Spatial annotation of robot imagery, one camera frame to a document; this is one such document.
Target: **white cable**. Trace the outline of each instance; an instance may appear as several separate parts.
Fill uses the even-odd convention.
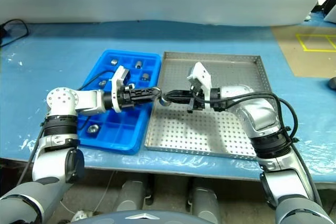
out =
[[[117,173],[117,172],[116,172],[116,171],[113,171],[113,172],[112,172],[112,174],[111,174],[111,176],[110,176],[110,179],[109,179],[109,182],[107,183],[105,192],[104,192],[103,196],[101,196],[101,199],[100,199],[100,201],[98,202],[98,205],[96,206],[96,208],[94,209],[93,212],[97,211],[98,207],[100,206],[101,202],[103,201],[103,199],[104,199],[104,197],[105,197],[105,195],[106,195],[106,193],[107,193],[107,190],[109,189],[110,183],[111,183],[112,178],[113,178],[113,176],[114,176],[115,173]]]
[[[73,215],[76,214],[75,212],[73,212],[73,211],[71,211],[69,208],[67,208],[67,207],[63,204],[62,201],[60,201],[60,203],[61,203],[61,205],[62,205],[68,212],[72,213]]]

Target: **metal nut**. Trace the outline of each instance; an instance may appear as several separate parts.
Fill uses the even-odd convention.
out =
[[[118,64],[118,60],[116,60],[116,59],[111,60],[111,65],[112,66],[115,66],[116,64]]]
[[[148,73],[144,73],[141,77],[142,81],[149,81],[149,74]]]
[[[102,80],[98,83],[98,86],[101,87],[101,88],[104,88],[106,83],[107,83],[106,80]]]
[[[137,68],[137,69],[142,68],[142,62],[138,60],[135,64],[135,68]]]
[[[99,131],[100,127],[97,124],[90,125],[88,129],[86,130],[89,134],[95,134]]]

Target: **perforated metal tray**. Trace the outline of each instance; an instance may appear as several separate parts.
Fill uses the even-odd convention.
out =
[[[271,91],[260,56],[165,52],[159,87],[163,92],[190,88],[186,77],[198,61],[212,75],[213,87],[246,84],[255,91]],[[145,146],[151,150],[253,159],[255,152],[233,114],[211,110],[187,113],[187,105],[152,110]]]

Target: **table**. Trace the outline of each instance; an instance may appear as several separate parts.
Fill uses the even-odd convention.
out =
[[[324,23],[319,14],[305,25]],[[31,35],[1,52],[0,157],[26,161],[55,87],[78,88],[106,49],[261,55],[274,93],[299,118],[297,144],[317,182],[336,181],[336,92],[327,79],[295,77],[269,27],[210,26],[175,22],[31,24]],[[291,125],[289,112],[285,122]],[[141,150],[133,156],[81,147],[87,167],[258,179],[256,162]]]

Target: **blue plastic tray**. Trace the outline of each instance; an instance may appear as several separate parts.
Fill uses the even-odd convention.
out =
[[[111,64],[111,60],[113,59],[118,61],[118,64],[115,66]],[[137,61],[142,62],[141,69],[135,68]],[[84,83],[87,83],[92,77],[104,70],[116,71],[120,65],[131,72],[131,78],[128,83],[134,83],[136,89],[147,88],[155,86],[157,83],[161,57],[156,54],[141,52],[107,50],[99,58]],[[140,80],[144,73],[150,75],[149,81]],[[111,92],[111,81],[109,80],[112,76],[113,73],[104,73],[83,90],[101,89],[98,83],[106,80],[107,84],[103,90]],[[123,154],[135,154],[140,148],[151,109],[152,104],[144,104],[121,113],[115,113],[113,110],[107,111],[105,114],[92,116],[82,130],[80,128],[85,124],[87,117],[80,115],[78,117],[80,145]],[[88,127],[93,124],[99,125],[100,130],[96,134],[87,133]]]

